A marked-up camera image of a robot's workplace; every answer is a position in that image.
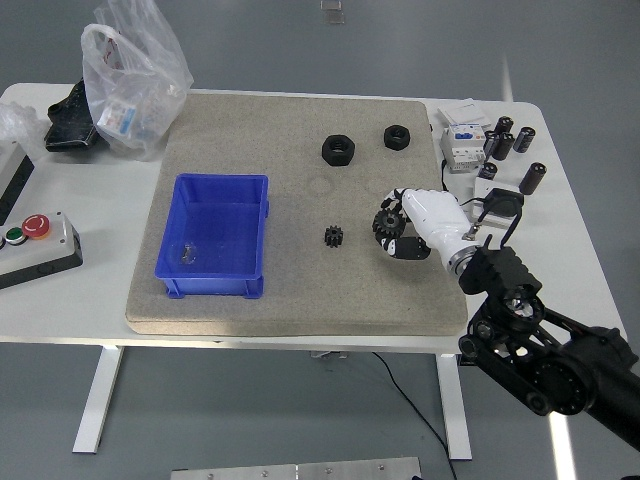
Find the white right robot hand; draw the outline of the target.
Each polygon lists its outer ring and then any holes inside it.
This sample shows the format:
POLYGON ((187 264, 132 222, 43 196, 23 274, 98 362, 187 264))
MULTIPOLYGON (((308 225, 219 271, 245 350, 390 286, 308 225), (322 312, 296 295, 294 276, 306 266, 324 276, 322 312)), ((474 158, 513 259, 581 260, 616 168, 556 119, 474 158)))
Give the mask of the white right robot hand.
POLYGON ((424 260, 435 251, 455 275, 464 271, 479 246, 456 198, 436 190, 391 191, 374 216, 372 231, 389 256, 424 260))

